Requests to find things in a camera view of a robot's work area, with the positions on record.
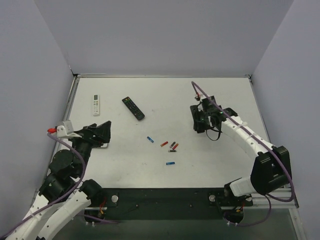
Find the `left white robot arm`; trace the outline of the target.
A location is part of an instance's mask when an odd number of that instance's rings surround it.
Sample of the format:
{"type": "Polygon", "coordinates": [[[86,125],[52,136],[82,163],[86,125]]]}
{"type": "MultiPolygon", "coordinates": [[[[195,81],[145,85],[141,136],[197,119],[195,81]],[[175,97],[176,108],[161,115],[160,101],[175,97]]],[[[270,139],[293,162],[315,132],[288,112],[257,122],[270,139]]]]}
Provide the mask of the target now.
{"type": "Polygon", "coordinates": [[[23,220],[3,240],[52,240],[86,207],[103,202],[103,188],[93,179],[84,180],[93,149],[111,140],[111,121],[74,130],[71,121],[61,121],[47,136],[65,146],[49,164],[38,194],[23,220]]]}

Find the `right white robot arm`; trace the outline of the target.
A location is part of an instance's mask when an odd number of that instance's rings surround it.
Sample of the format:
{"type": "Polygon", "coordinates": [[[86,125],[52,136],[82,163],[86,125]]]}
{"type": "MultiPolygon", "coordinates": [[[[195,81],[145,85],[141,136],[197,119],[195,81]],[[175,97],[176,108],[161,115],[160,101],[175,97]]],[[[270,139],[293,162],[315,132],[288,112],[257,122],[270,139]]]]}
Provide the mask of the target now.
{"type": "Polygon", "coordinates": [[[242,121],[230,107],[217,105],[215,97],[197,96],[198,104],[190,106],[193,129],[198,134],[212,130],[229,136],[253,161],[248,177],[241,177],[225,185],[233,197],[258,193],[267,194],[292,181],[289,151],[264,140],[242,121]]]}

